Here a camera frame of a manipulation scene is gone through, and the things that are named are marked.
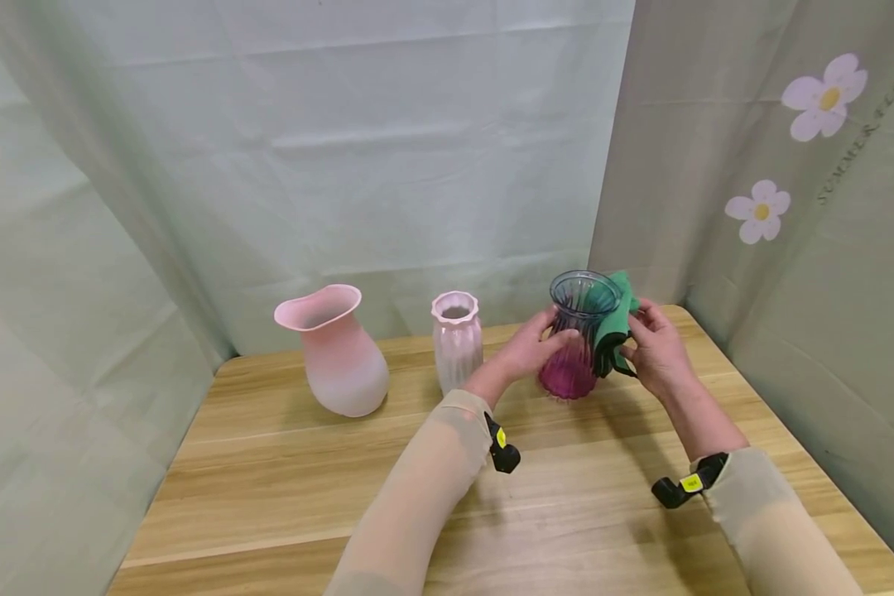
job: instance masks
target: pink glass vase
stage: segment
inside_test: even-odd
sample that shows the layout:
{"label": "pink glass vase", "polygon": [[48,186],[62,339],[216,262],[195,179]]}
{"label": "pink glass vase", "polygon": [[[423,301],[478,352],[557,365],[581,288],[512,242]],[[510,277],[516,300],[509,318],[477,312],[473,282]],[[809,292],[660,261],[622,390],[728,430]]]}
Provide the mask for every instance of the pink glass vase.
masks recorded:
{"label": "pink glass vase", "polygon": [[478,302],[466,292],[447,292],[434,299],[430,313],[434,316],[437,379],[447,395],[483,364]]}
{"label": "pink glass vase", "polygon": [[550,333],[577,329],[583,337],[583,341],[554,353],[540,370],[540,384],[551,395],[579,400],[596,387],[592,346],[599,324],[616,310],[620,295],[615,283],[594,271],[567,271],[550,284],[550,296],[558,309]]}
{"label": "pink glass vase", "polygon": [[351,418],[374,412],[384,401],[389,381],[382,351],[354,318],[360,303],[358,288],[335,283],[274,310],[279,325],[301,333],[305,373],[315,400]]}

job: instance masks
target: white vase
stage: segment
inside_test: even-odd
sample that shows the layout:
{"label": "white vase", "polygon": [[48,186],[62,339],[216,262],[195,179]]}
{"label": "white vase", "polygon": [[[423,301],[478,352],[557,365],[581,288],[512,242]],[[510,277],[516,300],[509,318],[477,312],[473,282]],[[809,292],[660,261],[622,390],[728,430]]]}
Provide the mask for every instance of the white vase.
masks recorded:
{"label": "white vase", "polygon": [[434,360],[440,390],[447,395],[483,364],[483,339],[476,297],[447,292],[434,299]]}

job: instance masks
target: table surface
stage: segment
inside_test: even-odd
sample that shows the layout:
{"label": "table surface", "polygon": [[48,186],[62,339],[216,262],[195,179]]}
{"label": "table surface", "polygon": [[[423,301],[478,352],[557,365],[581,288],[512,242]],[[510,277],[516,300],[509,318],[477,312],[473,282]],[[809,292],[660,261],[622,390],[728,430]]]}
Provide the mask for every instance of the table surface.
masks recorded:
{"label": "table surface", "polygon": [[[866,594],[894,595],[894,555],[685,310],[666,313],[696,370],[751,443],[771,454]],[[488,355],[516,326],[484,329]],[[391,388],[378,412],[327,412],[301,353],[219,370],[131,550],[113,596],[321,594],[354,526],[440,389],[430,338],[379,341]],[[610,375],[556,402],[534,379],[497,407],[523,460],[485,466],[430,561],[425,594],[747,594],[700,498],[650,494],[688,462],[634,378]]]}

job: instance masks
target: arm sleeve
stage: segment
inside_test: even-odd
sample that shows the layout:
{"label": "arm sleeve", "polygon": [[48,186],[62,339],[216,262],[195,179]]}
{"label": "arm sleeve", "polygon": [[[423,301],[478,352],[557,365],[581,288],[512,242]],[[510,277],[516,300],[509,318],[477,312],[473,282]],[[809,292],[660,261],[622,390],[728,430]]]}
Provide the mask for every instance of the arm sleeve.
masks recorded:
{"label": "arm sleeve", "polygon": [[487,404],[454,389],[430,413],[354,529],[329,596],[421,594],[430,553],[490,450]]}
{"label": "arm sleeve", "polygon": [[703,495],[751,594],[863,593],[765,452],[747,447],[731,453],[718,481]]}

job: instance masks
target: fabric backdrop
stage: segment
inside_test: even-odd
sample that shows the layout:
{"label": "fabric backdrop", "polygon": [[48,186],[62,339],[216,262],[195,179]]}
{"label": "fabric backdrop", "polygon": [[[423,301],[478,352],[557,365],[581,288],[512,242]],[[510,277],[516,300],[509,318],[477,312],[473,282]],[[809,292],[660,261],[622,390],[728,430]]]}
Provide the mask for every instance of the fabric backdrop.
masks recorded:
{"label": "fabric backdrop", "polygon": [[637,2],[590,263],[685,302],[894,550],[894,0]]}
{"label": "fabric backdrop", "polygon": [[546,305],[632,7],[0,1],[0,594],[106,589],[211,371],[297,347],[280,301],[353,283],[376,338]]}
{"label": "fabric backdrop", "polygon": [[0,63],[0,594],[104,591],[222,359]]}
{"label": "fabric backdrop", "polygon": [[154,182],[139,200],[225,337],[260,353],[299,345],[272,324],[280,301],[333,282],[362,290],[378,338],[428,333],[447,290],[477,296],[485,324],[541,308],[549,280],[589,255],[632,7],[64,0],[27,12],[51,37],[45,59],[64,60],[68,86],[106,104],[89,108],[145,159]]}

